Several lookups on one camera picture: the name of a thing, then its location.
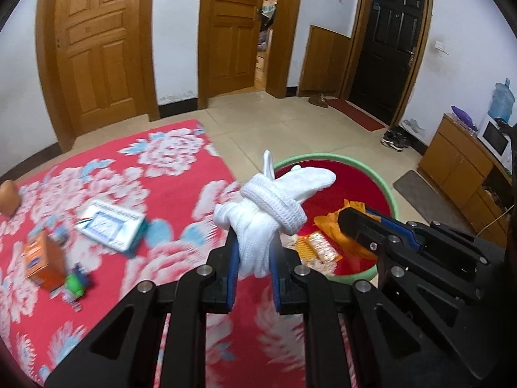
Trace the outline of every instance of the wooden door frame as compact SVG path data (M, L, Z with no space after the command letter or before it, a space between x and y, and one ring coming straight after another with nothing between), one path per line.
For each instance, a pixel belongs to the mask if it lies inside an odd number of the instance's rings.
M72 148L77 134L67 110L65 95L58 71L58 56L55 47L56 0L38 0L36 7L36 58L38 62L41 90L45 98L48 116L58 143L63 152ZM156 88L154 86L153 44L152 44L153 0L140 2L140 54L144 82L146 111L150 121L160 118Z
M266 71L266 92L275 98L285 98L289 66L293 55L294 37L301 0L278 0L275 14L275 29L271 40L268 67ZM210 27L212 15L211 0L200 0L197 39L197 108L208 107L208 63Z
M353 80L355 79L359 64L359 57L361 56L361 50L363 49L366 28L368 27L371 5L372 0L359 0L358 2L355 23L353 25L352 41L350 44L350 53L348 54L348 62L343 74L343 84L341 86L340 97L342 99L347 100L350 96L350 91L352 90ZM389 124L390 126L398 124L406 110L407 103L409 102L409 97L413 91L413 87L422 64L423 55L426 50L429 29L431 27L432 11L433 0L424 0L422 23L416 44L415 59L413 65L409 69L406 84L404 85L399 104L395 110L395 115L391 120L391 124Z

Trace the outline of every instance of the water bottle jug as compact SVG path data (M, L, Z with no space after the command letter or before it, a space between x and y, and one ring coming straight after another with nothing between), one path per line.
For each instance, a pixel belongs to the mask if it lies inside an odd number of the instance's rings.
M508 122L512 114L512 107L515 103L515 96L510 90L510 79L506 78L505 84L496 83L492 97L492 103L488 115L492 118L503 118Z

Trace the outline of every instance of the red floral tablecloth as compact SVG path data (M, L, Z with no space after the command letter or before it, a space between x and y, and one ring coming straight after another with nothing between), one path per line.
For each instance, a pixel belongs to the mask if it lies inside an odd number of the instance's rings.
M227 235L214 226L214 206L238 190L195 120L107 143L24 182L16 215L0 216L0 336L24 372L43 384L139 281L163 284L204 264ZM149 231L134 258L73 229L92 198L146 213ZM70 234L68 264L80 262L95 282L80 312L25 278L27 237L59 225ZM208 316L206 365L212 388L304 386L301 316L276 314L269 278L241 280L232 313Z

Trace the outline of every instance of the orange plastic bag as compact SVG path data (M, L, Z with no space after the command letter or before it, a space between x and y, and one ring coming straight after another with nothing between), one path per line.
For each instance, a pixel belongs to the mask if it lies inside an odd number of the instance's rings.
M345 251L346 253L358 256L360 258L366 258L367 260L376 260L376 255L372 254L368 249L365 249L362 246L360 246L357 242L355 242L355 240L346 236L344 233L342 233L341 229L339 229L339 213L348 207L355 208L355 210L358 210L366 214L367 216L370 216L374 220L377 220L379 222L381 221L381 218L379 216L373 216L366 212L364 203L359 203L357 201L348 201L346 199L344 200L343 208L340 208L338 211L335 211L333 213L329 213L326 216L316 216L314 218L314 224L318 226L320 230L325 232L325 234L330 239L332 239L341 248L343 248L343 251Z

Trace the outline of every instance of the green table edge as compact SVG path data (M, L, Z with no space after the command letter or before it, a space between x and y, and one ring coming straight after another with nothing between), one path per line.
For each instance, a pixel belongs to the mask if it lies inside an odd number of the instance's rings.
M349 166L352 166L359 171L365 173L368 175L381 189L384 197L386 197L386 200L388 201L389 209L391 212L391 216L399 220L399 207L395 201L395 198L393 197L393 194L391 193L391 190L386 184L386 181L381 178L381 176L371 169L370 167L366 166L364 163L359 162L356 159L349 158L347 156L342 155L336 155L334 153L309 153L306 155L299 155L294 156L289 159L285 159L279 163L277 163L274 167L275 171L278 169L281 169L283 167L289 166L289 165L295 165L299 162L307 161L307 160L331 160L335 162L345 163ZM376 275L378 274L377 271L377 265L374 265L373 267L369 268L368 270L365 270L361 273L357 274L351 274L350 276L327 276L329 280L337 281L339 283L345 283L347 285L352 285L354 281L357 280L368 280L371 281Z

